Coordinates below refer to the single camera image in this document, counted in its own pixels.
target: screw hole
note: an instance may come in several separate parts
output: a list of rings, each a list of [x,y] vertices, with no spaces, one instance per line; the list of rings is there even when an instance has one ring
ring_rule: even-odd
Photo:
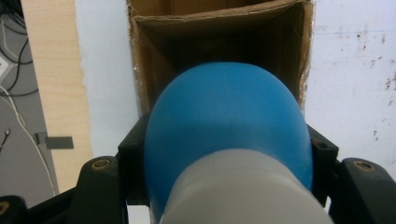
[[[0,202],[0,216],[3,215],[9,208],[9,202]]]
[[[364,162],[364,161],[353,161],[353,164],[365,172],[374,172],[375,171],[375,167],[372,164]]]

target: dark spot on wall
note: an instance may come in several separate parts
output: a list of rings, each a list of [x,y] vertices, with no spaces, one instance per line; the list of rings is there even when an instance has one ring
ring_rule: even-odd
[[[390,78],[387,79],[387,82],[385,83],[385,90],[388,91],[390,88]]]
[[[373,68],[375,63],[376,63],[376,60],[371,60],[371,67],[370,68]]]
[[[396,71],[395,71],[395,73],[394,73],[394,77],[393,77],[393,80],[392,80],[392,81],[395,82],[395,88],[394,88],[393,90],[396,91]]]

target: blue balloon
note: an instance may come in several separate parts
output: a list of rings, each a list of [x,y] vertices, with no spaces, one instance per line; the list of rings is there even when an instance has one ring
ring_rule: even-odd
[[[206,63],[177,77],[150,116],[144,163],[150,209],[157,221],[183,170],[227,148],[271,156],[311,188],[309,133],[290,91],[258,66]]]

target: wooden panel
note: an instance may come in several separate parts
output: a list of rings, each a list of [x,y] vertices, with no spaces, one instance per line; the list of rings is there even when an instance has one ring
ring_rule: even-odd
[[[22,0],[49,136],[72,136],[74,149],[54,149],[60,192],[77,184],[92,158],[86,90],[80,67],[74,0]]]

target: cardboard box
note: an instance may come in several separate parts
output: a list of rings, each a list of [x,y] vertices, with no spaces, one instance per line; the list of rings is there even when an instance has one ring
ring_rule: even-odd
[[[141,114],[152,109],[177,75],[208,62],[258,65],[276,75],[303,106],[312,2],[130,0],[130,4]]]

